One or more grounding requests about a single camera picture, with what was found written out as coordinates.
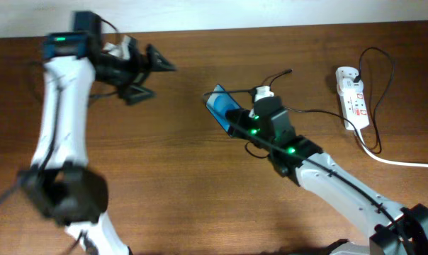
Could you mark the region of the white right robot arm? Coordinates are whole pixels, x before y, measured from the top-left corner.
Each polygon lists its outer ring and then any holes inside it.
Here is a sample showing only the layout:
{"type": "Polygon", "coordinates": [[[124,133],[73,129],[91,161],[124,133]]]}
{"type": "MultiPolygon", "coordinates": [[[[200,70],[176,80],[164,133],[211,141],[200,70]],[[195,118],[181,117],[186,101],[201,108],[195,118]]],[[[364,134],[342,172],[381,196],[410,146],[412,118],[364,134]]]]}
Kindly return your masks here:
{"type": "Polygon", "coordinates": [[[428,208],[407,208],[343,170],[321,147],[295,133],[279,97],[263,98],[248,110],[223,113],[233,137],[268,151],[275,171],[314,193],[368,238],[368,246],[347,242],[333,254],[428,254],[428,208]]]}

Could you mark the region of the blue Galaxy smartphone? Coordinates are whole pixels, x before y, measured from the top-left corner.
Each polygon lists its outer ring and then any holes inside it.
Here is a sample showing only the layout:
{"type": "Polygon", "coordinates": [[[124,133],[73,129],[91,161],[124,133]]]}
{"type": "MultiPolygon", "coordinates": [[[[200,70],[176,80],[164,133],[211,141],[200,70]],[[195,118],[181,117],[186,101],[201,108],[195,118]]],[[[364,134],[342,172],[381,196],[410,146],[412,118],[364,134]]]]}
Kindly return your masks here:
{"type": "Polygon", "coordinates": [[[231,121],[235,121],[236,113],[242,110],[242,107],[231,97],[230,94],[226,93],[225,88],[217,84],[213,89],[212,94],[209,95],[206,102],[206,108],[209,110],[211,115],[216,119],[221,128],[230,136],[236,137],[235,129],[230,125],[228,118],[231,121]]]}

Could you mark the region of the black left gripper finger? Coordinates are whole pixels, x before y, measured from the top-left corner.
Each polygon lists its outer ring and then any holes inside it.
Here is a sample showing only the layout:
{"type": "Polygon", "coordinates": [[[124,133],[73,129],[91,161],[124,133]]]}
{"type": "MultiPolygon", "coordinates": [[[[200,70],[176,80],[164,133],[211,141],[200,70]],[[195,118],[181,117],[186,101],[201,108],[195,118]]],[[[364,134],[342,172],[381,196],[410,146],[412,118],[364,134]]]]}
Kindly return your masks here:
{"type": "Polygon", "coordinates": [[[120,90],[118,95],[128,106],[132,106],[155,97],[155,92],[143,86],[131,85],[120,90]]]}
{"type": "Polygon", "coordinates": [[[167,60],[153,45],[146,47],[148,69],[151,72],[174,72],[176,66],[167,60]]]}

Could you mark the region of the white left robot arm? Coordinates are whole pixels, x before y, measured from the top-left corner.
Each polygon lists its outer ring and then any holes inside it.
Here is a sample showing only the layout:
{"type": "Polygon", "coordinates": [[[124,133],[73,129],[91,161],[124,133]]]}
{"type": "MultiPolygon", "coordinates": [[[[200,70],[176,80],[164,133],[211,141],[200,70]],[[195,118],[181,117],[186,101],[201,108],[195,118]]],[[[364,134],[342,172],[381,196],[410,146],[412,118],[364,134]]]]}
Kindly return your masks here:
{"type": "Polygon", "coordinates": [[[86,115],[95,81],[112,85],[128,105],[153,97],[142,87],[152,72],[176,66],[137,41],[102,44],[87,31],[53,33],[44,43],[45,95],[38,145],[20,185],[41,215],[76,239],[87,254],[130,254],[108,216],[108,186],[88,168],[86,115]]]}

